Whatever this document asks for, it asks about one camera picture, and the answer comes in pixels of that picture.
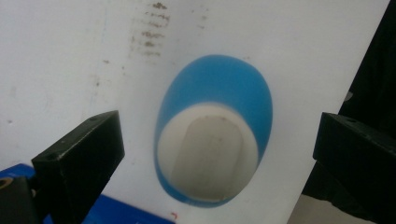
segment blue plastic part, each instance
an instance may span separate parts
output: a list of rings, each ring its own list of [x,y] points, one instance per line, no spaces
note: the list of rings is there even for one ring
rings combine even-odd
[[[18,164],[0,172],[2,177],[17,177],[25,175],[31,177],[35,170],[25,164]],[[47,216],[44,224],[52,224],[50,216]],[[83,224],[172,224],[175,222],[154,216],[148,212],[132,207],[126,203],[100,195],[91,208],[90,213],[85,217]]]
[[[174,189],[159,168],[158,141],[166,124],[193,105],[215,103],[231,108],[247,123],[262,159],[272,127],[271,93],[262,74],[252,65],[224,55],[209,55],[188,64],[175,78],[163,98],[155,132],[154,160],[157,176],[170,195],[183,203],[213,207],[230,200],[208,203],[190,199]]]

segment white inner surface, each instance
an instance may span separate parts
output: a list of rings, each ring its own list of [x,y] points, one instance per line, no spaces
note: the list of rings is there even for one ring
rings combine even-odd
[[[153,7],[161,3],[166,7]],[[118,109],[126,156],[104,193],[179,224],[287,223],[389,0],[0,1],[0,169]],[[226,54],[265,77],[274,122],[247,187],[213,209],[179,203],[154,169],[163,96],[188,63]]]
[[[191,198],[218,202],[235,196],[256,171],[253,132],[232,110],[192,106],[163,129],[158,160],[164,177]]]

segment white board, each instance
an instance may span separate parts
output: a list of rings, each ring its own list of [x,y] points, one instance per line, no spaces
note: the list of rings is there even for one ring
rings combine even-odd
[[[90,116],[118,109],[126,157],[104,194],[177,223],[286,223],[388,0],[0,1],[0,169],[29,162]],[[178,72],[207,54],[255,66],[274,121],[247,187],[217,208],[162,189],[153,135]]]

